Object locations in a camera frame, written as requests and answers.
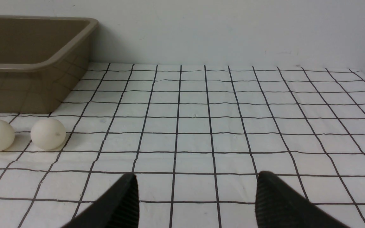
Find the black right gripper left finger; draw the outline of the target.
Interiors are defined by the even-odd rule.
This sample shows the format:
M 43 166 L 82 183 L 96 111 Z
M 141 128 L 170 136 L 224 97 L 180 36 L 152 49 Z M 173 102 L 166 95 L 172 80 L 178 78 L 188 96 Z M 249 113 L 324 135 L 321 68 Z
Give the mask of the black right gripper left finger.
M 102 196 L 64 228 L 137 228 L 139 224 L 138 181 L 125 173 Z

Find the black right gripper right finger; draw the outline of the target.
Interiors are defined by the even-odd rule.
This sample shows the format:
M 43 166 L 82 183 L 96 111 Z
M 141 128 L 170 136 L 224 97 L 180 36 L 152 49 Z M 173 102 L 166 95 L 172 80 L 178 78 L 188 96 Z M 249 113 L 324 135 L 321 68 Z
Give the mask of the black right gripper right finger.
M 276 174 L 258 174 L 255 218 L 259 228 L 347 228 L 301 196 Z

